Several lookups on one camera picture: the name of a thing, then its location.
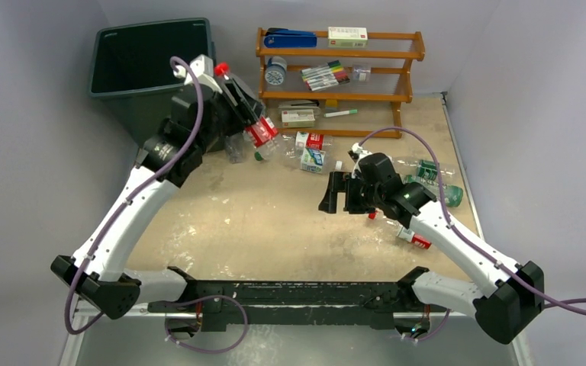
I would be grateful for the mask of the red label bottle lake picture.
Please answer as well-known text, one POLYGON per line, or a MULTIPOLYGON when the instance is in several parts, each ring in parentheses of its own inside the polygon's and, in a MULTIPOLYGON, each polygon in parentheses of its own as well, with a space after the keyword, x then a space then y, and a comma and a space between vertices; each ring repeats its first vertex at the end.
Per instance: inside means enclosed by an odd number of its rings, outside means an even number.
MULTIPOLYGON (((219 63, 214 67, 214 74, 217 82, 221 86, 220 77, 230 73, 230 67, 226 63, 219 63)), ((267 116, 266 110, 264 115, 254 124, 246 127, 243 132, 254 146, 255 151, 259 151, 265 158, 265 161, 273 161, 279 153, 280 135, 274 123, 267 116)))

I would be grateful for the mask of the green blue label bottle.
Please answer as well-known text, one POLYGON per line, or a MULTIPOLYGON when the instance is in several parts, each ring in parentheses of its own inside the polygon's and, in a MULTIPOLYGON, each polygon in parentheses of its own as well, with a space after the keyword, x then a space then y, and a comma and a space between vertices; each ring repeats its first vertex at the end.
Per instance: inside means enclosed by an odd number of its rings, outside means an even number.
POLYGON ((337 160, 330 152, 313 148, 286 150, 282 161, 289 168, 318 175, 341 170, 344 165, 343 161, 337 160))

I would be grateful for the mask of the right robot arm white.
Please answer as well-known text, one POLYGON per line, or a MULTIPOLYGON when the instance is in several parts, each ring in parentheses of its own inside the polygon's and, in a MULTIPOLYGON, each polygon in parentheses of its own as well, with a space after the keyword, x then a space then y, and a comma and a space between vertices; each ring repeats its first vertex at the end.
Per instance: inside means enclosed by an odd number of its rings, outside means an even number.
POLYGON ((336 213, 345 195, 349 214, 380 210, 427 239, 469 277, 460 281, 421 269, 398 289, 400 305, 416 310, 437 305, 475 319, 494 341, 510 344, 544 309, 544 272, 534 262, 521 265, 498 252, 458 220, 420 182, 404 182, 383 153, 361 155, 352 172, 332 171, 318 209, 336 213))

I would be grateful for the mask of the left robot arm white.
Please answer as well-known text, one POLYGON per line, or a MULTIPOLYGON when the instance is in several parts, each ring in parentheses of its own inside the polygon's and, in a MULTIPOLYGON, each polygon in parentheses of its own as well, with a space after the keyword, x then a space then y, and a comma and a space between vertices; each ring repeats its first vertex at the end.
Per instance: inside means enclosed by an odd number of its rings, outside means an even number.
POLYGON ((146 153, 130 171, 123 191, 89 239, 72 255, 58 255, 52 272, 102 315, 119 319, 138 303, 168 302, 192 309, 197 291, 177 268, 131 271, 134 250, 161 207, 202 164, 203 155, 226 136, 259 122, 262 103, 234 74, 199 77, 172 97, 172 113, 143 146, 146 153))

